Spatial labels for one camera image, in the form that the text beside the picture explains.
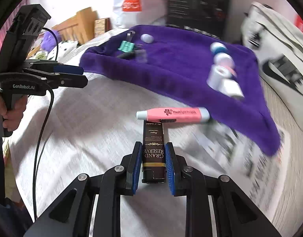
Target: human hand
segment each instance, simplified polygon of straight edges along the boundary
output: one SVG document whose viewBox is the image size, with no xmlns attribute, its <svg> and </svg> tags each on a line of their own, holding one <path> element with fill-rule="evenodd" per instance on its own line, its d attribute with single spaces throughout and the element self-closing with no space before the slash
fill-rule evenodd
<svg viewBox="0 0 303 237">
<path fill-rule="evenodd" d="M 23 95 L 14 104 L 14 108 L 7 111 L 7 107 L 3 98 L 0 95 L 0 115 L 5 119 L 2 126 L 7 128 L 9 132 L 16 130 L 19 127 L 21 119 L 23 118 L 23 112 L 26 110 L 26 104 L 28 103 L 28 96 Z"/>
</svg>

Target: binder clip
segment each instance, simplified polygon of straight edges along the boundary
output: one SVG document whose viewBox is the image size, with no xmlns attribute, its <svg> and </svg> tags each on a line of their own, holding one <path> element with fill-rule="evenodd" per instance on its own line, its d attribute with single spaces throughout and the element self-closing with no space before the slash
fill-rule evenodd
<svg viewBox="0 0 303 237">
<path fill-rule="evenodd" d="M 122 41 L 121 46 L 118 50 L 122 52 L 131 52 L 134 49 L 135 44 L 131 42 L 133 35 L 135 35 L 135 31 L 129 31 L 127 33 L 126 41 Z"/>
</svg>

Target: white bag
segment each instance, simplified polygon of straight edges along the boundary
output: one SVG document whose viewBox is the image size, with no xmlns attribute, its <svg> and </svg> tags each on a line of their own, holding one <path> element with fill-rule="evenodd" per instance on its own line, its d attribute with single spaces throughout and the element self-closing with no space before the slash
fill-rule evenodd
<svg viewBox="0 0 303 237">
<path fill-rule="evenodd" d="M 303 130 L 303 33 L 282 15 L 257 2 L 252 4 L 241 33 L 243 45 L 258 58 L 261 77 Z"/>
<path fill-rule="evenodd" d="M 164 0 L 114 0 L 113 28 L 131 28 L 140 24 L 152 24 L 166 15 Z"/>
</svg>

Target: white plastic bag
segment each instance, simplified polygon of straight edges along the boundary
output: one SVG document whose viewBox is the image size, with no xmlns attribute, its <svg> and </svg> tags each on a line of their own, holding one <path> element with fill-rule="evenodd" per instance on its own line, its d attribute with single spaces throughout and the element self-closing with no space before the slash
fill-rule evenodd
<svg viewBox="0 0 303 237">
<path fill-rule="evenodd" d="M 164 0 L 114 0 L 113 28 L 131 28 L 140 24 L 152 24 L 166 15 Z"/>
</svg>

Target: metal screw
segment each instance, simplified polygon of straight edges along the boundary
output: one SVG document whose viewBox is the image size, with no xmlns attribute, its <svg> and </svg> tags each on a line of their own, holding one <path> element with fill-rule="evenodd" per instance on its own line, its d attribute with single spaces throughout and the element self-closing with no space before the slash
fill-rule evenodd
<svg viewBox="0 0 303 237">
<path fill-rule="evenodd" d="M 225 182 L 225 183 L 229 182 L 229 180 L 230 180 L 228 175 L 222 175 L 220 177 L 220 179 L 222 180 L 222 182 Z"/>
<path fill-rule="evenodd" d="M 193 171 L 193 167 L 191 167 L 191 166 L 185 166 L 185 167 L 183 168 L 183 170 L 184 170 L 185 172 L 192 172 L 192 171 Z"/>
<path fill-rule="evenodd" d="M 116 167 L 114 168 L 114 170 L 115 170 L 116 172 L 122 172 L 122 171 L 124 170 L 124 167 L 121 166 L 121 165 L 118 165 L 118 166 L 116 166 Z"/>
<path fill-rule="evenodd" d="M 87 179 L 87 175 L 86 174 L 80 174 L 79 176 L 78 176 L 78 180 L 79 181 L 83 181 L 83 180 L 86 180 Z"/>
</svg>

